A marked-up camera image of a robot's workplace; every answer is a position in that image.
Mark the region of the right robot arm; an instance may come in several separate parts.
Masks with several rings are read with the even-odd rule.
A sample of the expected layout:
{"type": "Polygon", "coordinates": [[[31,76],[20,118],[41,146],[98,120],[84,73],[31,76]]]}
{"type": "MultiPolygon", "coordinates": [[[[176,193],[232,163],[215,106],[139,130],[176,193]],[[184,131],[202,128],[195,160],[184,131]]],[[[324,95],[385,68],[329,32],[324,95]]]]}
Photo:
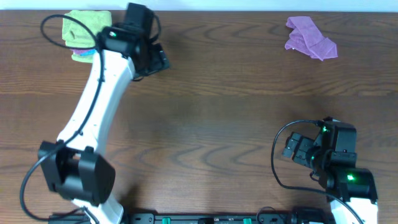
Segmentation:
{"type": "Polygon", "coordinates": [[[356,131],[321,131],[316,139],[292,132],[282,155],[312,170],[315,179],[328,197],[335,222],[357,219],[342,204],[349,205],[363,223],[377,223],[378,205],[374,177],[370,170],[357,168],[356,131]]]}

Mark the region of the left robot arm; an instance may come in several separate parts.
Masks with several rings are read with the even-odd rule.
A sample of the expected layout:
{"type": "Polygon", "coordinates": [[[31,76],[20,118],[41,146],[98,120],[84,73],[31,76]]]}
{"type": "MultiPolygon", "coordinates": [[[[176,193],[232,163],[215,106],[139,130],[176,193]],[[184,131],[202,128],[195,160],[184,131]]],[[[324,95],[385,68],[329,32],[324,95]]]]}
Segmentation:
{"type": "Polygon", "coordinates": [[[121,97],[131,82],[169,67],[151,27],[105,27],[96,38],[90,76],[55,143],[44,141],[38,162],[51,192],[86,213],[88,223],[121,223],[123,206],[112,195],[116,171],[104,158],[121,97]]]}

